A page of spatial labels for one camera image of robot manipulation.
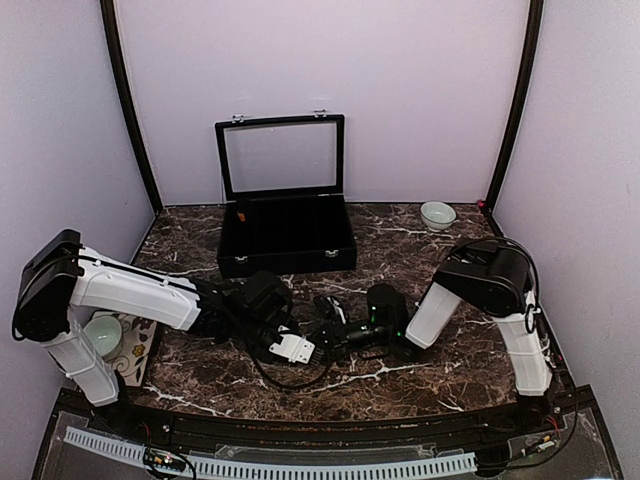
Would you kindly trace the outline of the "black display case glass lid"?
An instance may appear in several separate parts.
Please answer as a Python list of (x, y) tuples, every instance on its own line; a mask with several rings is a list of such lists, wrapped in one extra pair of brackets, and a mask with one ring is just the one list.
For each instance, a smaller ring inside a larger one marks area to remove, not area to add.
[(223, 277), (355, 268), (344, 197), (345, 121), (317, 113), (215, 124), (225, 198), (217, 250)]

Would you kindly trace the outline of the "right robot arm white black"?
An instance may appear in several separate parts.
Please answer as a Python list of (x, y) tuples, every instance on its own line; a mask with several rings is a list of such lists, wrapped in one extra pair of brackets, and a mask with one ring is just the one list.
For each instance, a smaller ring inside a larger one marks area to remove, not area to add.
[(458, 307), (469, 304), (497, 324), (515, 373), (519, 396), (510, 413), (521, 434), (534, 432), (549, 416), (553, 379), (548, 347), (537, 327), (541, 312), (538, 273), (529, 253), (504, 237), (464, 239), (454, 245), (433, 274), (415, 313), (393, 286), (378, 283), (366, 292), (367, 317), (347, 321), (339, 301), (314, 300), (323, 323), (311, 335), (314, 364), (333, 363), (356, 350), (384, 347), (411, 362), (432, 347)]

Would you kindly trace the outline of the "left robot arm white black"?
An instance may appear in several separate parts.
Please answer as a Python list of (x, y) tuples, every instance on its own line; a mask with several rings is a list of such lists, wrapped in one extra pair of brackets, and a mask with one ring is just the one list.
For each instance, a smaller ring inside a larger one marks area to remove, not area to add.
[(298, 331), (293, 299), (274, 274), (243, 283), (210, 283), (160, 275), (84, 246), (79, 232), (56, 235), (23, 268), (11, 333), (39, 343), (120, 436), (141, 427), (124, 382), (91, 344), (74, 308), (109, 310), (152, 320), (190, 335), (224, 342), (236, 336), (252, 362), (267, 355), (293, 364), (326, 360), (325, 345)]

